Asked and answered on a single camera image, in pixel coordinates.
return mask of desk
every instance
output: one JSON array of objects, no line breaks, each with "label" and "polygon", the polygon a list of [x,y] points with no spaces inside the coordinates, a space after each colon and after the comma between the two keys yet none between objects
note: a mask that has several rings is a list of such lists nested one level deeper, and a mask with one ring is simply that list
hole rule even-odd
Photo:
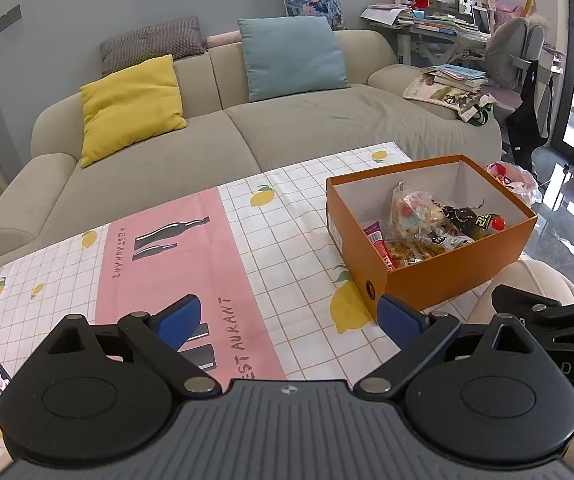
[{"label": "desk", "polygon": [[[489,39],[489,37],[458,30],[455,34],[445,34],[434,30],[414,28],[411,25],[387,25],[369,20],[368,23],[373,27],[383,27],[395,31],[398,36],[398,62],[405,65],[411,65],[412,52],[427,57],[431,66],[451,63],[457,59],[482,60],[485,57],[485,48]],[[427,48],[427,41],[423,40],[423,36],[446,40],[451,42],[451,45],[446,44],[445,52],[436,55]]]}]

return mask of box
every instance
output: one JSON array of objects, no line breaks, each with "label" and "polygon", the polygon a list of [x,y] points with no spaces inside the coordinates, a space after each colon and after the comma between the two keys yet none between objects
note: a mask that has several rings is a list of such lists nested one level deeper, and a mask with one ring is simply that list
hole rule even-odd
[{"label": "box", "polygon": [[[389,216],[391,194],[401,181],[438,202],[496,213],[506,228],[424,262],[390,270],[363,232]],[[381,294],[417,310],[485,283],[515,262],[536,225],[536,213],[464,155],[443,156],[360,171],[327,180],[327,228],[374,319]]]}]

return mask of black bag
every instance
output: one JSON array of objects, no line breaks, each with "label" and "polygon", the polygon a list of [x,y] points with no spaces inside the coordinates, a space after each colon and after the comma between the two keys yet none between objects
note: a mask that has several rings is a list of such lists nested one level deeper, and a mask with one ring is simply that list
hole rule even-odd
[{"label": "black bag", "polygon": [[552,78],[550,78],[550,109],[547,116],[547,137],[541,137],[534,110],[534,93],[536,91],[536,69],[538,60],[532,61],[525,76],[521,91],[521,105],[506,119],[507,135],[512,147],[514,164],[532,172],[532,153],[544,145],[550,136],[550,120],[552,118]]}]

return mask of barcode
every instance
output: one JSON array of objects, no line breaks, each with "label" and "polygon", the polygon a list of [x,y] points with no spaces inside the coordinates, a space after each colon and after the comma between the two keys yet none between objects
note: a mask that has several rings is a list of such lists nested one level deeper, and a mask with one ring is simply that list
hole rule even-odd
[{"label": "barcode", "polygon": [[376,231],[374,233],[368,234],[367,237],[372,245],[376,242],[380,242],[382,240],[382,233],[380,231]]}]

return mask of black door frame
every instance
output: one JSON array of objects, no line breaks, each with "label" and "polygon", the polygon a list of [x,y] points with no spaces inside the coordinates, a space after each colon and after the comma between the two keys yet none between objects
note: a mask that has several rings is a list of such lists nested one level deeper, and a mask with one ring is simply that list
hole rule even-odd
[{"label": "black door frame", "polygon": [[558,114],[552,132],[551,146],[574,165],[574,148],[563,141],[574,95],[574,0],[568,0],[568,49],[560,93]]}]

